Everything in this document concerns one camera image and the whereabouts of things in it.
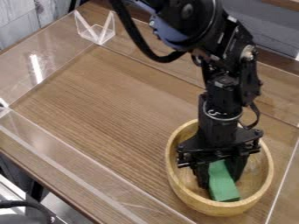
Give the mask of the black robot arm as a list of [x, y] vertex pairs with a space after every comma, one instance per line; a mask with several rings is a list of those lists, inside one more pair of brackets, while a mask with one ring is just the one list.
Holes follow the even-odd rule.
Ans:
[[169, 63], [184, 54], [200, 67], [205, 91], [199, 96], [199, 128], [177, 146], [177, 166], [188, 167], [199, 186], [209, 185], [211, 164], [223, 160], [237, 181], [248, 156], [259, 152], [263, 132], [240, 121], [243, 108], [259, 112], [257, 49], [243, 24], [225, 12], [220, 0], [135, 0], [149, 14], [153, 35], [173, 51], [155, 54], [137, 30], [123, 0], [108, 0], [143, 54]]

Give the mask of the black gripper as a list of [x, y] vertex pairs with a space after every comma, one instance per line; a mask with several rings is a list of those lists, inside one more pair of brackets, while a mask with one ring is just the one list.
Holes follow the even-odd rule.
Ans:
[[263, 131], [255, 124], [239, 123], [241, 109], [231, 114], [209, 105], [205, 94], [199, 97], [197, 129], [177, 146], [177, 167], [191, 167], [200, 188], [209, 187], [209, 164], [224, 160], [233, 181], [240, 179], [248, 156], [260, 152]]

